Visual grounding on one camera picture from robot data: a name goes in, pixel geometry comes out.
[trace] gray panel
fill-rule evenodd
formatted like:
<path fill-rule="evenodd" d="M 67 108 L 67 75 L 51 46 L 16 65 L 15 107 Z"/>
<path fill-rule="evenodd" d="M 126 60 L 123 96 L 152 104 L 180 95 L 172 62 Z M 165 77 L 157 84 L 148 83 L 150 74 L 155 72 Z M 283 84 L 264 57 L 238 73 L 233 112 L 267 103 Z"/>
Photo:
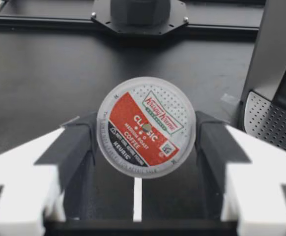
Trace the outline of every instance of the gray panel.
<path fill-rule="evenodd" d="M 244 124 L 248 134 L 286 150 L 286 110 L 250 92 Z"/>
<path fill-rule="evenodd" d="M 268 0 L 241 96 L 255 90 L 272 101 L 286 70 L 286 1 Z"/>

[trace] k-cup coffee pod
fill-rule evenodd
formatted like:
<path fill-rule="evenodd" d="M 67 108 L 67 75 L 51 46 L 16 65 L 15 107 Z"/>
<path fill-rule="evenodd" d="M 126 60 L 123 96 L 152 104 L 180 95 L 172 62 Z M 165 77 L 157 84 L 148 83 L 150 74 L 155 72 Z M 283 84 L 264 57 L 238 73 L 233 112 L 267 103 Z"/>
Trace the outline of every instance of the k-cup coffee pod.
<path fill-rule="evenodd" d="M 156 178 L 177 169 L 196 139 L 196 116 L 186 95 L 158 78 L 139 77 L 115 87 L 97 115 L 97 141 L 120 172 Z"/>

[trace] black table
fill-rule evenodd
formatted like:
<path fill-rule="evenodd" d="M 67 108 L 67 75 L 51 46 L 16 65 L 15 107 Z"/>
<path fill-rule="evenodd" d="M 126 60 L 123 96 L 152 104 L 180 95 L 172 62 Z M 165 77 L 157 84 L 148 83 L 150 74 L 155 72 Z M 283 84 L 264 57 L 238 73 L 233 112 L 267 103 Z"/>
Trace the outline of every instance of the black table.
<path fill-rule="evenodd" d="M 195 110 L 235 125 L 253 46 L 173 35 L 147 46 L 96 32 L 0 29 L 0 153 L 96 111 L 111 89 L 138 76 L 172 82 Z M 133 179 L 100 151 L 96 161 L 89 217 L 132 219 Z M 201 204 L 195 152 L 172 174 L 143 181 L 143 220 L 202 218 Z"/>

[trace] gray metal frame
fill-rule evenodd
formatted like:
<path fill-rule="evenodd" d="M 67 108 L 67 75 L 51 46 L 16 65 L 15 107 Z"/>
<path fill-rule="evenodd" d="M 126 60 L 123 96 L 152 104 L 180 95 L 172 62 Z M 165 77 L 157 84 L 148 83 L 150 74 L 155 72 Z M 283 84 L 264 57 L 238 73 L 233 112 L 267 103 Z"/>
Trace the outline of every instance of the gray metal frame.
<path fill-rule="evenodd" d="M 286 0 L 268 0 L 241 100 L 254 90 L 272 101 L 286 71 Z"/>

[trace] red label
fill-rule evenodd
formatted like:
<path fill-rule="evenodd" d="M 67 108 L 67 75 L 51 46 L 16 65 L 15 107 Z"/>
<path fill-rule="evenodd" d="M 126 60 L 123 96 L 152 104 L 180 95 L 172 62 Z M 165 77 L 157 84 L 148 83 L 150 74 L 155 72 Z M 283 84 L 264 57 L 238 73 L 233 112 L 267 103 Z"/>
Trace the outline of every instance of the red label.
<path fill-rule="evenodd" d="M 142 130 L 142 126 L 149 121 L 129 93 L 116 102 L 110 121 L 150 166 L 170 160 L 179 151 L 154 126 L 149 132 Z"/>

